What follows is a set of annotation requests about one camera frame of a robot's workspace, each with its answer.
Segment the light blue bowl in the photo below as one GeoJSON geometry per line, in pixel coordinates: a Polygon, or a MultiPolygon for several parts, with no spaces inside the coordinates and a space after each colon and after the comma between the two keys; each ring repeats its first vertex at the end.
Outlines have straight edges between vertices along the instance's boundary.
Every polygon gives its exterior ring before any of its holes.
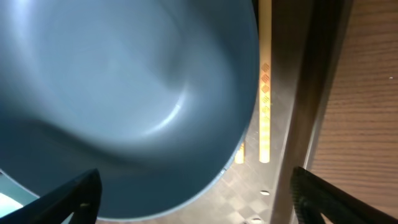
{"type": "Polygon", "coordinates": [[[21,184],[1,173],[1,217],[30,204],[38,196],[27,190],[21,184]]]}

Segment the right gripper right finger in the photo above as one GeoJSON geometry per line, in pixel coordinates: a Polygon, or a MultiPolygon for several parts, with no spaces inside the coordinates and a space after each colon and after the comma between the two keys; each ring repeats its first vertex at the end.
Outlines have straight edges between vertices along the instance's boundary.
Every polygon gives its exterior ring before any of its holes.
{"type": "Polygon", "coordinates": [[[290,192],[300,224],[397,224],[397,219],[358,200],[302,167],[295,167],[290,192]]]}

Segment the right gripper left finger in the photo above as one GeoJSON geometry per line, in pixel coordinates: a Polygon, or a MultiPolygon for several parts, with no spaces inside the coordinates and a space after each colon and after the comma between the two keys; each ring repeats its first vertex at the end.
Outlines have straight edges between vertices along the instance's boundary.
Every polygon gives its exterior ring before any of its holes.
{"type": "Polygon", "coordinates": [[[50,193],[1,218],[1,224],[95,223],[102,194],[98,169],[88,170],[50,193]]]}

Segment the dark blue plate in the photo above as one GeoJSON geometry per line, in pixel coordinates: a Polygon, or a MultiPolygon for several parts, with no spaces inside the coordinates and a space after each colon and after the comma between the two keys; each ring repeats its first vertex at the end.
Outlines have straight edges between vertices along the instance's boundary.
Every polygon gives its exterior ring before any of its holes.
{"type": "Polygon", "coordinates": [[[36,196],[89,170],[99,218],[172,213],[220,179],[256,103],[246,0],[1,0],[1,170],[36,196]]]}

